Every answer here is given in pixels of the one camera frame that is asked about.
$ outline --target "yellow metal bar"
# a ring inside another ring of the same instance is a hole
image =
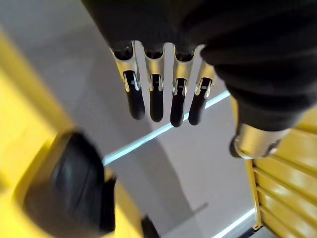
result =
[[[277,199],[305,216],[317,227],[317,203],[268,173],[254,168],[258,187],[270,191]]]
[[[265,226],[267,226],[273,234],[281,238],[300,238],[301,235],[290,230],[284,223],[276,218],[273,213],[269,212],[264,207],[260,207],[261,215]]]
[[[317,173],[317,134],[293,129],[281,141],[275,155]]]
[[[258,159],[255,164],[271,176],[284,181],[309,198],[317,199],[317,175],[277,156]]]
[[[280,201],[277,197],[266,191],[265,189],[257,188],[261,200],[261,206],[265,207],[268,211],[274,212],[281,222],[287,225],[290,229],[295,230],[303,237],[317,237],[316,226],[311,223],[292,208],[288,207],[285,203]]]
[[[27,187],[58,133],[73,128],[3,32],[0,32],[0,237],[48,238],[24,213]],[[141,214],[118,181],[115,232],[106,238],[141,238]]]
[[[257,193],[255,176],[254,176],[254,172],[253,172],[252,160],[246,160],[246,169],[247,169],[251,197],[252,197],[253,205],[255,208],[255,216],[256,216],[256,224],[253,226],[253,228],[255,230],[257,230],[262,226],[262,219],[261,219],[261,214],[260,214],[260,203],[259,203],[259,198],[258,198],[258,193]]]

